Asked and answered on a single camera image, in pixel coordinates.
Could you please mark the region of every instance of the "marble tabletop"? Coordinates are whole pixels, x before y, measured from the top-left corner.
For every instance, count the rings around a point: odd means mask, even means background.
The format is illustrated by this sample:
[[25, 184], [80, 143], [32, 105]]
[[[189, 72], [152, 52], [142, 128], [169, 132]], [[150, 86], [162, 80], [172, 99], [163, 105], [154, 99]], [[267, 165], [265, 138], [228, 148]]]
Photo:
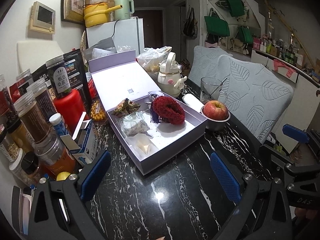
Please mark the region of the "marble tabletop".
[[[199, 98], [200, 89], [188, 81], [179, 98], [187, 93]], [[211, 240], [235, 207], [210, 167], [214, 150], [222, 151], [243, 173], [271, 179], [256, 155], [259, 141], [233, 115], [224, 130], [206, 130], [204, 136], [145, 176], [111, 126], [97, 128], [99, 148], [111, 153], [112, 162], [91, 200], [90, 213], [109, 240], [156, 240], [162, 236], [166, 240]], [[248, 220], [254, 219], [254, 209]]]

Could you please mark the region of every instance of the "mint green kettle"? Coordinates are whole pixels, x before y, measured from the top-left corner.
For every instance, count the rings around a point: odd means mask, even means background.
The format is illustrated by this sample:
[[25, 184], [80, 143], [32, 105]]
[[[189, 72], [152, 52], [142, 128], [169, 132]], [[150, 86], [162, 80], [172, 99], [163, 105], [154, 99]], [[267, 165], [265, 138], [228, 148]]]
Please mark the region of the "mint green kettle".
[[115, 11], [116, 20], [130, 19], [130, 15], [134, 13], [133, 0], [114, 0], [115, 6], [122, 5], [122, 9]]

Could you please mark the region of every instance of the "finger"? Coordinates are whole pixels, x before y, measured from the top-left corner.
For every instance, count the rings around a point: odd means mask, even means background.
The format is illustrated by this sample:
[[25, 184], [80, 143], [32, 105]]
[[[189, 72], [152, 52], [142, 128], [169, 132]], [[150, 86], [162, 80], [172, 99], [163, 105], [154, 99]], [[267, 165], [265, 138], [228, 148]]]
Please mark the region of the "finger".
[[294, 210], [294, 214], [296, 215], [296, 217], [304, 217], [307, 213], [307, 210], [304, 208], [296, 208]]
[[317, 212], [318, 212], [317, 210], [308, 210], [306, 213], [306, 218], [313, 220], [316, 217]]

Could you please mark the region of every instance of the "blue textured pad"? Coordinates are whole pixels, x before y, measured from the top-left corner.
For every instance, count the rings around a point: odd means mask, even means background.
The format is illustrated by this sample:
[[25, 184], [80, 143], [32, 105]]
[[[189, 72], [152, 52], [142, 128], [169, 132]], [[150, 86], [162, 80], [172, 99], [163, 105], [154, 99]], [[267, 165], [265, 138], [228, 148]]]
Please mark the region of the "blue textured pad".
[[103, 153], [96, 165], [91, 169], [81, 186], [80, 199], [83, 203], [91, 200], [96, 193], [99, 184], [111, 165], [111, 154], [108, 151]]
[[211, 154], [210, 165], [228, 199], [237, 204], [241, 199], [240, 185], [216, 152]]
[[285, 124], [282, 127], [282, 132], [284, 135], [289, 136], [290, 138], [296, 140], [299, 143], [308, 143], [309, 142], [308, 135], [304, 131], [302, 131], [298, 128], [295, 128], [292, 125]]

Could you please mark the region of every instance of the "bamboo pole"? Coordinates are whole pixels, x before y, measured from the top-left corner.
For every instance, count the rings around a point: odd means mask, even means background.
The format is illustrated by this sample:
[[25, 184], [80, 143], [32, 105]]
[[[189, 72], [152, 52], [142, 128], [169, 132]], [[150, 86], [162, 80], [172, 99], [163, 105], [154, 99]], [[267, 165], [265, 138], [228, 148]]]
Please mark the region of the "bamboo pole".
[[292, 28], [285, 22], [285, 20], [281, 17], [281, 15], [278, 14], [278, 12], [277, 12], [271, 5], [269, 5], [269, 3], [268, 3], [267, 0], [264, 0], [264, 2], [265, 2], [265, 4], [266, 4], [266, 6], [268, 7], [268, 9], [269, 9], [273, 14], [275, 14], [275, 15], [279, 18], [279, 20], [284, 24], [284, 26], [289, 30], [289, 32], [291, 32], [291, 33], [295, 36], [296, 40], [299, 42], [301, 48], [304, 50], [306, 56], [308, 57], [311, 65], [312, 65], [312, 68], [315, 69], [315, 64], [313, 63], [313, 61], [312, 61], [309, 53], [307, 52], [306, 48], [303, 46], [303, 44], [301, 43], [300, 39], [299, 39], [298, 36], [296, 35], [295, 30], [292, 29]]

